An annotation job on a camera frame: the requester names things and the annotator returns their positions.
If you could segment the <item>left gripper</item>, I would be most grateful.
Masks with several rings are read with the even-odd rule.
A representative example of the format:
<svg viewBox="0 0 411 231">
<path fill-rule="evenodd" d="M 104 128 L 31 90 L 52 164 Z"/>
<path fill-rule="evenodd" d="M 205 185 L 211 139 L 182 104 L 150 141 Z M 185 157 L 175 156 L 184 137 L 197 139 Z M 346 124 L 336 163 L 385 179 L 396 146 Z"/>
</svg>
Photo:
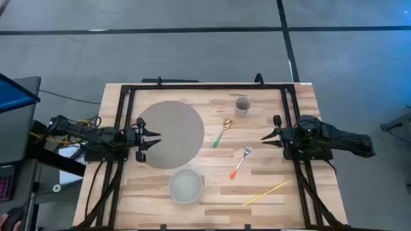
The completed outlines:
<svg viewBox="0 0 411 231">
<path fill-rule="evenodd" d="M 148 131 L 145 128 L 146 123 L 141 117 L 137 118 L 135 126 L 136 127 L 129 126 L 125 130 L 125 142 L 129 147 L 137 147 L 136 160 L 138 162 L 146 162 L 146 155 L 144 154 L 144 152 L 158 142 L 161 142 L 161 140 L 157 139 L 152 141 L 145 141 L 144 137 L 156 137 L 160 136 L 161 134 Z"/>
</svg>

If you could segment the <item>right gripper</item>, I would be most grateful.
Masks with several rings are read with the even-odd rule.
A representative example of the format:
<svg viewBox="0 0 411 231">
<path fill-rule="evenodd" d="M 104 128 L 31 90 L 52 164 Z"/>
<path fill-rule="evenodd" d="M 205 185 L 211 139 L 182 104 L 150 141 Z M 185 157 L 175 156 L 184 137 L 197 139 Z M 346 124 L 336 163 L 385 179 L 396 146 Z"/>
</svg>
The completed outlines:
<svg viewBox="0 0 411 231">
<path fill-rule="evenodd" d="M 293 144 L 297 138 L 297 135 L 296 135 L 297 123 L 295 123 L 291 128 L 289 127 L 282 128 L 281 127 L 282 120 L 281 120 L 280 115 L 275 115 L 273 117 L 273 121 L 275 125 L 273 132 L 264 136 L 263 138 L 261 138 L 261 140 L 270 139 L 275 136 L 279 136 L 279 140 L 264 141 L 263 144 L 277 146 L 279 148 L 285 148 L 287 147 L 287 145 Z"/>
</svg>

